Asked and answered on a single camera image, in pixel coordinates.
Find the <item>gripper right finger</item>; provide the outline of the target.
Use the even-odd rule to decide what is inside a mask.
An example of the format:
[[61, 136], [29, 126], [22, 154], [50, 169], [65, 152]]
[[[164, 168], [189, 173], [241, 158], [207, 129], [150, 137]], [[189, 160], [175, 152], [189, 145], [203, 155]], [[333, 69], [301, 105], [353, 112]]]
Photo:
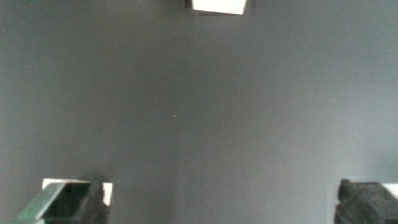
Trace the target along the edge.
[[398, 224], [398, 183], [342, 180], [335, 224]]

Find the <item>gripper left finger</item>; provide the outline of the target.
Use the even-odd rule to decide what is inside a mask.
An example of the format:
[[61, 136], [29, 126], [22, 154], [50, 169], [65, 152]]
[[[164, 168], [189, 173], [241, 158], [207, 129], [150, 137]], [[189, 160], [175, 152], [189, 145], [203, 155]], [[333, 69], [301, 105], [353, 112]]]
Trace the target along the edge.
[[17, 224], [111, 224], [113, 188], [104, 181], [45, 179]]

